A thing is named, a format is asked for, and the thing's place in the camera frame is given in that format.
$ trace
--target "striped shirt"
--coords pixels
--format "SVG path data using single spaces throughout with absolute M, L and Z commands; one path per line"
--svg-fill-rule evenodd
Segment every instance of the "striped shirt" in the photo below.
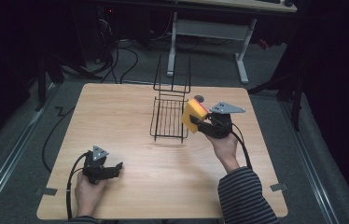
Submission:
M 262 196 L 258 176 L 247 167 L 238 168 L 220 179 L 218 196 L 226 224 L 279 223 Z

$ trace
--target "hand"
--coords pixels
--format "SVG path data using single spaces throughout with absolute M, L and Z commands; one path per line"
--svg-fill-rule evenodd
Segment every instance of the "hand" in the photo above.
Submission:
M 78 173 L 76 186 L 78 217 L 91 217 L 93 210 L 102 197 L 106 182 L 107 180 L 101 180 L 99 184 L 93 185 L 90 183 L 87 176 L 83 175 L 82 172 Z
M 212 143 L 215 154 L 223 164 L 227 174 L 239 168 L 239 163 L 236 160 L 238 139 L 232 133 L 225 138 L 214 138 L 208 135 L 206 138 Z

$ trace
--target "cable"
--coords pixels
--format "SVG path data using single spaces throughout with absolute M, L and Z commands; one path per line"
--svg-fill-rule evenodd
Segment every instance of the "cable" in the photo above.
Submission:
M 58 125 L 61 123 L 61 121 L 66 118 L 67 115 L 69 115 L 76 107 L 73 106 L 73 108 L 71 108 L 69 111 L 67 111 L 67 113 L 65 113 L 64 115 L 62 115 L 62 117 L 58 120 L 58 122 L 56 122 L 55 126 L 53 126 L 53 128 L 51 129 L 51 131 L 49 132 L 49 136 L 46 138 L 46 142 L 44 143 L 44 146 L 43 146 L 43 150 L 41 152 L 41 157 L 43 159 L 43 163 L 44 163 L 44 166 L 47 168 L 47 170 L 51 173 L 52 170 L 49 168 L 49 166 L 47 165 L 47 162 L 46 162 L 46 158 L 45 158 L 45 151 L 46 151 L 46 146 L 47 146 L 47 143 L 50 139 L 50 137 L 52 136 L 53 132 L 55 131 L 55 129 L 58 127 Z
M 211 38 L 202 38 L 201 43 L 207 44 L 207 45 L 221 46 L 221 45 L 226 45 L 226 44 L 230 44 L 232 42 L 235 42 L 235 40 L 226 39 L 226 40 L 222 40 L 220 43 L 215 43 L 213 41 L 208 41 L 208 39 L 211 39 Z
M 78 159 L 76 160 L 75 164 L 73 165 L 73 168 L 72 168 L 72 171 L 70 172 L 70 175 L 69 175 L 69 179 L 67 180 L 67 188 L 66 188 L 66 208 L 67 208 L 67 217 L 70 219 L 72 218 L 72 202 L 71 202 L 71 188 L 72 188 L 72 177 L 73 177 L 73 174 L 75 172 L 77 172 L 78 170 L 82 169 L 76 169 L 76 166 L 78 164 L 78 162 L 83 158 L 87 156 L 87 153 L 84 153 L 82 154 L 80 157 L 78 157 Z
M 131 71 L 131 70 L 136 66 L 137 62 L 139 61 L 139 56 L 137 56 L 137 54 L 136 54 L 133 50 L 131 50 L 131 49 L 125 49 L 125 50 L 128 50 L 129 52 L 133 53 L 134 56 L 136 56 L 136 62 L 134 62 L 134 64 L 132 65 L 132 67 L 129 68 L 126 72 L 124 72 L 124 73 L 122 74 L 121 78 L 119 79 L 119 84 L 122 84 L 122 79 L 124 79 L 125 75 L 126 75 L 129 71 Z
M 160 36 L 157 37 L 157 38 L 150 39 L 150 41 L 154 41 L 154 40 L 158 40 L 158 39 L 161 39 L 161 38 L 165 38 L 165 37 L 167 37 L 167 36 L 170 36 L 170 35 L 166 35 L 166 34 L 168 33 L 169 27 L 171 26 L 171 21 L 172 21 L 172 19 L 173 19 L 173 16 L 174 16 L 174 13 L 171 12 L 171 16 L 170 16 L 170 18 L 169 18 L 169 20 L 168 20 L 168 24 L 166 25 L 166 29 L 165 29 L 165 31 L 162 33 L 162 35 L 160 35 Z
M 232 125 L 239 131 L 242 139 L 238 136 L 238 134 L 236 134 L 234 131 L 231 131 L 231 133 L 236 137 L 236 139 L 238 139 L 239 143 L 241 144 L 242 146 L 242 150 L 244 151 L 244 157 L 246 158 L 246 165 L 247 167 L 250 169 L 250 170 L 253 170 L 253 167 L 251 165 L 251 162 L 250 162 L 250 158 L 249 158 L 249 155 L 248 155 L 248 152 L 247 152 L 247 149 L 246 149 L 246 146 L 244 145 L 244 137 L 242 135 L 242 132 L 241 130 L 238 128 L 238 126 L 236 126 L 234 123 L 232 123 Z
M 167 35 L 167 36 L 164 36 L 164 37 L 162 37 L 162 38 L 160 38 L 160 39 L 155 39 L 154 41 L 150 41 L 150 44 L 155 45 L 155 46 L 160 46 L 160 47 L 168 46 L 168 45 L 171 44 L 171 40 L 166 40 L 166 38 L 168 38 L 168 37 L 170 37 L 170 36 L 171 36 L 171 35 Z M 157 42 L 162 41 L 162 40 L 165 41 L 164 44 L 158 44 L 158 43 L 157 43 Z
M 113 78 L 114 78 L 114 81 L 116 82 L 117 84 L 117 78 L 116 78 L 116 75 L 114 74 L 114 68 L 116 67 L 117 65 L 117 62 L 119 61 L 119 43 L 117 43 L 117 46 L 116 46 L 116 53 L 117 53 L 117 57 L 116 57 L 116 62 L 114 63 L 114 65 L 111 63 L 111 69 L 110 71 L 108 71 L 105 76 L 102 78 L 102 81 L 101 83 L 104 83 L 105 82 L 105 79 L 108 77 L 108 75 L 113 72 Z
M 192 46 L 192 47 L 190 47 L 190 48 L 181 48 L 177 43 L 176 43 L 176 47 L 178 48 L 178 49 L 184 49 L 184 50 L 192 50 L 192 49 L 195 49 L 195 48 L 197 48 L 199 45 L 200 45 L 200 43 L 201 43 L 201 39 L 199 38 L 199 37 L 197 37 L 197 36 L 193 36 L 193 37 L 190 37 L 190 38 L 185 38 L 184 36 L 183 36 L 183 38 L 179 38 L 179 40 L 180 39 L 183 39 L 183 40 L 188 40 L 188 39 L 196 39 L 196 43 L 194 44 L 194 46 Z
M 127 47 L 122 47 L 123 49 L 128 49 L 134 45 L 134 40 L 132 40 L 132 39 L 121 39 L 119 42 L 131 42 L 131 45 L 129 45 Z
M 97 68 L 96 70 L 93 70 L 93 71 L 88 71 L 89 73 L 91 74 L 98 74 L 100 72 L 103 72 L 105 69 L 107 69 L 108 67 L 110 66 L 110 63 L 109 63 L 109 60 L 107 59 L 107 61 L 105 62 L 105 64 L 100 67 L 100 68 Z M 62 71 L 64 73 L 66 73 L 67 75 L 70 75 L 70 76 L 74 76 L 74 77 L 77 77 L 77 76 L 80 76 L 81 74 L 78 73 L 78 72 L 73 72 L 73 71 L 70 71 L 70 70 L 67 70 L 66 68 L 64 67 L 61 67 Z

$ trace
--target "metal wire rack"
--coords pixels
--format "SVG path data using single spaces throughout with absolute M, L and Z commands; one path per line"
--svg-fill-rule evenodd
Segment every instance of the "metal wire rack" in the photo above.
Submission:
M 150 135 L 157 137 L 180 138 L 188 137 L 188 129 L 183 125 L 181 117 L 183 115 L 186 93 L 190 93 L 190 58 L 188 58 L 188 68 L 185 75 L 174 73 L 172 77 L 167 77 L 169 84 L 163 84 L 161 78 L 161 56 L 158 61 L 157 72 L 154 80 L 155 91 L 158 97 L 154 99 L 154 111 L 152 114 Z

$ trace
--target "yellow sponge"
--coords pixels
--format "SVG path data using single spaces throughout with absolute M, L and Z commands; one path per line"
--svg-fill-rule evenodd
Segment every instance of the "yellow sponge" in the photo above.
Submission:
M 186 104 L 181 121 L 192 133 L 196 133 L 198 131 L 198 126 L 191 123 L 189 115 L 194 116 L 198 120 L 204 120 L 206 119 L 207 114 L 208 111 L 203 107 L 203 105 L 201 105 L 195 98 L 192 98 L 191 100 L 188 100 Z

